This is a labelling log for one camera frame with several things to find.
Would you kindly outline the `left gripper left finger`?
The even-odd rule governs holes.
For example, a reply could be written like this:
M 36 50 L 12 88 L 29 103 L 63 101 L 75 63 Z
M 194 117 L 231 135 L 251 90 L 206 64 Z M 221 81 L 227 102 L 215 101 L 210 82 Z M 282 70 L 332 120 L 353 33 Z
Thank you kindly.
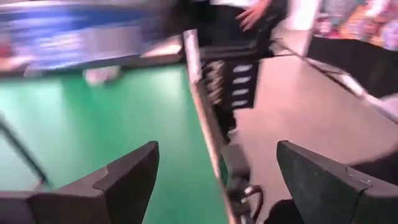
M 1 223 L 142 223 L 158 167 L 159 143 L 149 141 L 58 190 L 2 191 Z

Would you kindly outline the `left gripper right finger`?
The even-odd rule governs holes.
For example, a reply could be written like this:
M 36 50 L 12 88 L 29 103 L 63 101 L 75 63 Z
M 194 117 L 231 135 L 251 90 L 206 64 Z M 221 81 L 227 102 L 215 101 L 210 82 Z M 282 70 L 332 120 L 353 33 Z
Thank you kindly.
M 346 165 L 290 141 L 277 162 L 304 223 L 397 223 L 397 148 Z

